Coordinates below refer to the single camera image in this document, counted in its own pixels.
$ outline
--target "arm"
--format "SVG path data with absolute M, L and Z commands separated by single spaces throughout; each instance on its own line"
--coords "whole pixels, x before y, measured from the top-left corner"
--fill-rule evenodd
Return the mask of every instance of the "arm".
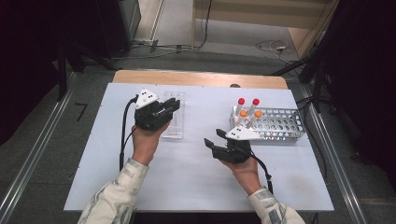
M 156 132 L 133 129 L 134 154 L 122 168 L 116 180 L 105 184 L 91 198 L 78 223 L 129 223 L 137 193 L 157 150 L 161 133 L 169 123 Z
M 222 163 L 231 169 L 247 193 L 247 199 L 262 220 L 262 224 L 304 223 L 294 209 L 281 204 L 266 187 L 262 187 L 257 162 L 254 159 L 249 158 L 244 163 L 236 165 L 225 161 Z

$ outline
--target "red cap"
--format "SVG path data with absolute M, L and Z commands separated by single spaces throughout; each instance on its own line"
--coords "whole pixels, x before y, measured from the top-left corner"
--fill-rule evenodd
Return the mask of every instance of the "red cap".
M 254 105 L 258 105 L 259 103 L 260 103 L 260 100 L 259 100 L 259 99 L 254 99 L 254 100 L 253 100 L 253 104 L 254 104 Z
M 243 105 L 244 103 L 245 103 L 245 99 L 244 98 L 239 98 L 238 104 L 239 105 Z

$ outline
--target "orange cap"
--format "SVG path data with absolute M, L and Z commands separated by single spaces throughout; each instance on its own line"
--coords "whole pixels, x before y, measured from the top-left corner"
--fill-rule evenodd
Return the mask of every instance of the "orange cap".
M 241 111 L 239 112 L 239 115 L 240 115 L 241 117 L 246 117 L 247 114 L 248 114 L 248 112 L 247 112 L 246 110 L 241 110 Z
M 256 110 L 256 112 L 254 112 L 254 117 L 259 118 L 262 116 L 262 112 L 260 110 Z

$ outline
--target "white patterned sleeve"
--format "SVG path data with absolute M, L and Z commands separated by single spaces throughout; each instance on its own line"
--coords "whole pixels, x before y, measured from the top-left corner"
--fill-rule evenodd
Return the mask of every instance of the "white patterned sleeve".
M 117 179 L 92 196 L 78 223 L 129 223 L 148 170 L 147 166 L 129 159 Z
M 258 189 L 247 199 L 262 220 L 262 224 L 304 223 L 294 209 L 280 203 L 266 187 Z

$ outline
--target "test tube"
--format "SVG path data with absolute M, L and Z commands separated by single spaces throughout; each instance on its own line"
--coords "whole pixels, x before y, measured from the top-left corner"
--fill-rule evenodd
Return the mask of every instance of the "test tube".
M 242 109 L 242 105 L 244 105 L 244 103 L 245 103 L 245 99 L 244 99 L 244 98 L 239 98 L 239 100 L 238 100 L 238 106 L 236 107 L 235 113 L 234 113 L 235 116 L 238 116 L 239 112 L 240 112 L 241 109 Z
M 250 122 L 247 125 L 247 128 L 251 128 L 251 126 L 253 126 L 253 123 L 256 121 L 256 119 L 258 119 L 259 117 L 262 116 L 262 112 L 260 110 L 256 110 L 256 112 L 254 112 L 254 115 L 250 116 Z
M 242 121 L 245 119 L 245 117 L 248 115 L 247 111 L 244 109 L 241 109 L 241 111 L 239 111 L 239 115 L 238 115 L 238 121 L 236 122 L 236 126 L 239 126 L 242 124 Z
M 252 102 L 252 104 L 251 104 L 251 106 L 250 106 L 250 109 L 249 109 L 248 112 L 247 112 L 247 114 L 248 114 L 249 116 L 253 115 L 254 109 L 256 108 L 256 106 L 257 106 L 259 103 L 260 103 L 260 100 L 259 100 L 259 99 L 254 99 L 254 100 L 253 100 L 253 102 Z

